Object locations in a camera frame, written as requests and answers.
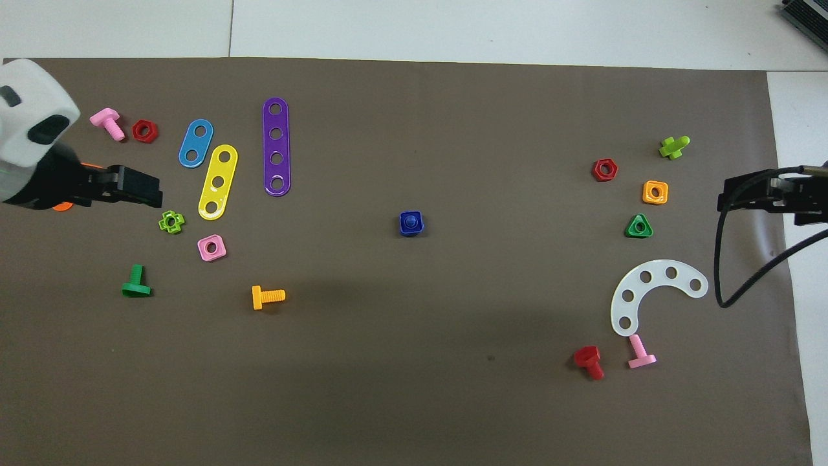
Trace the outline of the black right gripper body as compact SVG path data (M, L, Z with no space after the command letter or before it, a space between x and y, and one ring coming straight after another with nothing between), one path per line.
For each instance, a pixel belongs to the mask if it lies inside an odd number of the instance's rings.
M789 193L786 207L794 215L795 225L827 222L827 177L808 175L787 179Z

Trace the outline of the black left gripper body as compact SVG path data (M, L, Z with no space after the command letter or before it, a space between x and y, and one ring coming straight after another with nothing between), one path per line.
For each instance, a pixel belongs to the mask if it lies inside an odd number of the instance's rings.
M14 169L3 163L3 203L48 210L62 203L88 207L94 201L124 201L113 181L111 170L80 162L68 144L57 142L33 167Z

